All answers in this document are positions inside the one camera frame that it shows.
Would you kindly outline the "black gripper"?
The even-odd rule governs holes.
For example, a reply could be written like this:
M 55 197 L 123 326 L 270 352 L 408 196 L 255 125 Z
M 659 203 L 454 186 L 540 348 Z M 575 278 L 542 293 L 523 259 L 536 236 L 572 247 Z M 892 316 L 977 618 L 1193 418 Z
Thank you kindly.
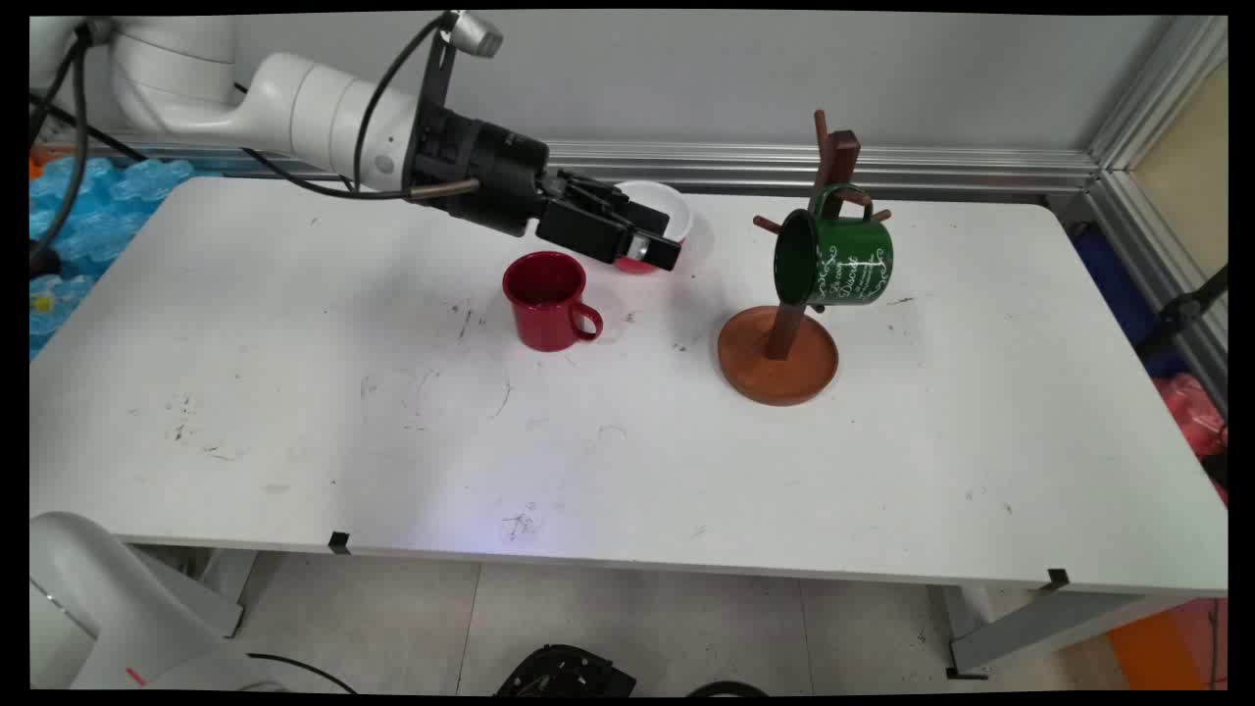
M 676 267 L 680 245 L 664 236 L 671 216 L 571 171 L 558 169 L 552 183 L 548 157 L 532 137 L 422 103 L 407 149 L 407 201 L 515 237 L 537 219 L 538 238 L 606 265 Z

